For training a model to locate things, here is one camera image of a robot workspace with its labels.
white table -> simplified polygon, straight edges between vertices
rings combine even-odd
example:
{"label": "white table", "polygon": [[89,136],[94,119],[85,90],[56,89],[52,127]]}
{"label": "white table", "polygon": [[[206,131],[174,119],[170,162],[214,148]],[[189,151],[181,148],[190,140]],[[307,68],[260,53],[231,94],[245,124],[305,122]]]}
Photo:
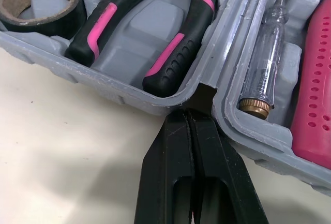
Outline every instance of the white table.
{"label": "white table", "polygon": [[[163,117],[0,50],[0,223],[133,224]],[[270,224],[331,223],[331,198],[244,158]]]}

tape roll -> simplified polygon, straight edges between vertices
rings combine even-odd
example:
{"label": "tape roll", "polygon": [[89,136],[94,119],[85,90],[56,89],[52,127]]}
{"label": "tape roll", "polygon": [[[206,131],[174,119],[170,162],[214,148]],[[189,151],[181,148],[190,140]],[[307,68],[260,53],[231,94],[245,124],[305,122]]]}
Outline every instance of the tape roll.
{"label": "tape roll", "polygon": [[9,31],[71,39],[85,23],[86,10],[83,0],[68,1],[67,7],[53,16],[23,20],[19,16],[31,5],[31,0],[0,0],[0,20]]}

plastic tray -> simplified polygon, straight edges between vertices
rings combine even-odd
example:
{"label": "plastic tray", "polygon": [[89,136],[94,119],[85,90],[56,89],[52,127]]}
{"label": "plastic tray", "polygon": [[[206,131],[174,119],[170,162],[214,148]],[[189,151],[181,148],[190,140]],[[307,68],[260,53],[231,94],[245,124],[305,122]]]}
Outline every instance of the plastic tray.
{"label": "plastic tray", "polygon": [[[84,0],[88,14],[99,1]],[[89,85],[112,101],[154,115],[166,115],[181,106],[200,83],[215,88],[213,117],[239,152],[258,165],[295,176],[331,196],[331,170],[296,157],[291,150],[292,135],[288,129],[295,109],[293,91],[298,80],[306,23],[320,0],[289,2],[287,42],[276,79],[276,108],[268,120],[257,119],[237,109],[264,10],[274,2],[219,0],[217,15],[204,36],[197,59],[179,91],[168,98],[144,92],[142,79],[176,34],[190,0],[144,0],[121,21],[91,68],[63,57],[70,41],[60,37],[7,32],[2,26],[0,46],[11,55],[49,68],[70,82]],[[65,4],[64,0],[32,0],[32,7],[23,16],[43,17]]]}

tool kit case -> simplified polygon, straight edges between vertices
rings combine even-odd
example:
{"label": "tool kit case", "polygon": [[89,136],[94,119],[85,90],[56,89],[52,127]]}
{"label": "tool kit case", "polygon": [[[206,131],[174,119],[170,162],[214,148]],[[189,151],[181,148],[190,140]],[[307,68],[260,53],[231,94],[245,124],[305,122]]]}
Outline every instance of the tool kit case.
{"label": "tool kit case", "polygon": [[[321,0],[288,2],[289,21],[276,76],[275,108],[266,121],[240,111],[238,102],[263,14],[276,0],[218,0],[214,20],[178,91],[161,98],[143,90],[146,72],[177,34],[190,1],[143,0],[120,21],[90,67],[64,56],[72,39],[7,31],[1,25],[0,46],[20,60],[39,64],[72,83],[93,87],[111,101],[153,115],[167,115],[182,106],[199,84],[210,86],[217,90],[212,116],[238,152],[260,166],[292,175],[331,196],[331,170],[297,157],[291,148],[290,131],[307,23]],[[84,0],[87,16],[99,2]],[[31,0],[31,8],[22,14],[26,19],[42,18],[66,5],[64,0]]]}

pliers handle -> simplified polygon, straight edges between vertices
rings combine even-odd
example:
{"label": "pliers handle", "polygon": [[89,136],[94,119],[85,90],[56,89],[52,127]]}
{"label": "pliers handle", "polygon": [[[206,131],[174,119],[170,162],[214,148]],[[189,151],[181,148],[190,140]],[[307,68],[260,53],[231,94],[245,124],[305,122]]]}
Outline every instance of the pliers handle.
{"label": "pliers handle", "polygon": [[[98,58],[122,18],[142,0],[101,0],[76,34],[65,56],[85,66]],[[201,47],[203,35],[213,20],[217,0],[191,0],[179,33],[147,72],[145,91],[168,97],[178,90]]]}

